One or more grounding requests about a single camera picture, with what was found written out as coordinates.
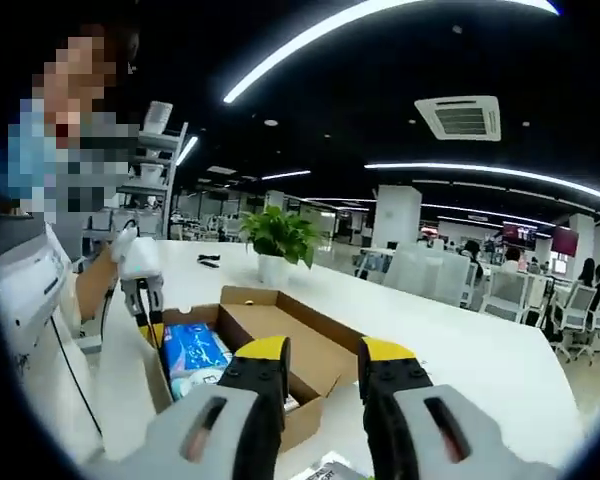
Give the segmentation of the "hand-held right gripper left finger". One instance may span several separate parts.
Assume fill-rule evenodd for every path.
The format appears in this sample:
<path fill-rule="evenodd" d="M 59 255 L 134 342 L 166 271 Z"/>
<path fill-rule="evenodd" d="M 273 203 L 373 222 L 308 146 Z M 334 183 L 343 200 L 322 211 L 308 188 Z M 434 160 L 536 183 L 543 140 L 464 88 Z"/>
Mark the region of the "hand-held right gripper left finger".
<path fill-rule="evenodd" d="M 271 479 L 285 429 L 291 341 L 253 340 L 221 380 L 158 414 L 143 444 L 87 468 L 90 479 Z"/>

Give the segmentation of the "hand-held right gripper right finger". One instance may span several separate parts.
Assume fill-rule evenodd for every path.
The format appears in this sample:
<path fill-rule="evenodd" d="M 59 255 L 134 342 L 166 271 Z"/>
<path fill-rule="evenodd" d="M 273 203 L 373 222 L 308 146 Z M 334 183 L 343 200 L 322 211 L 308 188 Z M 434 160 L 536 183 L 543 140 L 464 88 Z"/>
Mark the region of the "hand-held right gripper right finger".
<path fill-rule="evenodd" d="M 415 354 L 363 337 L 359 393 L 376 479 L 557 479 L 521 459 L 498 423 L 450 385 L 435 385 Z"/>

